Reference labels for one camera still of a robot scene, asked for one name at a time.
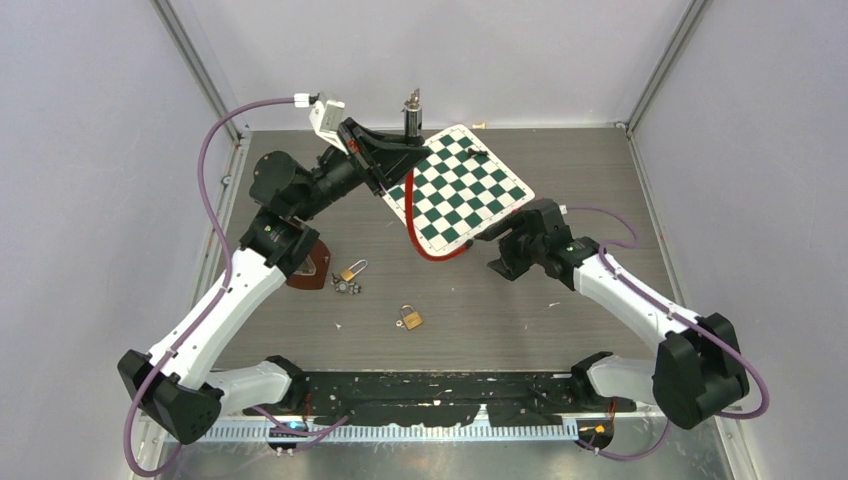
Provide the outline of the brass padlock with long shackle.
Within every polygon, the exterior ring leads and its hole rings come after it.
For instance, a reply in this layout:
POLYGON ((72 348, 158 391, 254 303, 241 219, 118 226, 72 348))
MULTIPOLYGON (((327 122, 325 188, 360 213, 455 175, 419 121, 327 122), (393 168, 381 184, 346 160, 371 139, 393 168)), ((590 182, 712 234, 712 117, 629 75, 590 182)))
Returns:
POLYGON ((396 321, 396 326, 407 331, 414 330, 423 324, 423 318, 420 313, 412 305, 403 305, 400 308, 400 318, 396 321))

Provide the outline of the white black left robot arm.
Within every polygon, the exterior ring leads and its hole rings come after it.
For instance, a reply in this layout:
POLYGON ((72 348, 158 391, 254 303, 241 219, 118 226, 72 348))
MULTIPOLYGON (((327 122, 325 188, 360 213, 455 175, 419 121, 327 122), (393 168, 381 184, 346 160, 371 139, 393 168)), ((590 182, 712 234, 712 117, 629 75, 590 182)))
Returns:
POLYGON ((228 371, 213 366, 248 317, 307 261, 319 242, 308 221, 360 186, 384 196, 430 151, 417 127, 381 133, 348 118, 312 169, 284 151, 261 157, 249 190, 260 209, 219 279, 184 320, 148 352, 128 351, 119 374, 140 410, 182 445, 201 439, 222 415, 273 405, 298 412, 305 373, 270 356, 228 371))

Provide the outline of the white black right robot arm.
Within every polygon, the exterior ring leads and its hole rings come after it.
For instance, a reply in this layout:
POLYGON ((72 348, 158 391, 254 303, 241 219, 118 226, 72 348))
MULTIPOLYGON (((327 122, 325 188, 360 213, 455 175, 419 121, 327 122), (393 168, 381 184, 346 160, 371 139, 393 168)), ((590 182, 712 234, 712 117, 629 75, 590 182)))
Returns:
POLYGON ((624 269, 604 243, 576 237, 564 207, 532 201, 477 234, 495 241, 488 266, 514 281, 531 267, 596 302, 627 326, 654 356, 626 359, 600 352, 575 365, 571 397, 584 410, 609 398, 654 405, 675 426, 690 430, 750 392, 753 374, 735 329, 719 313, 700 315, 658 294, 624 269))

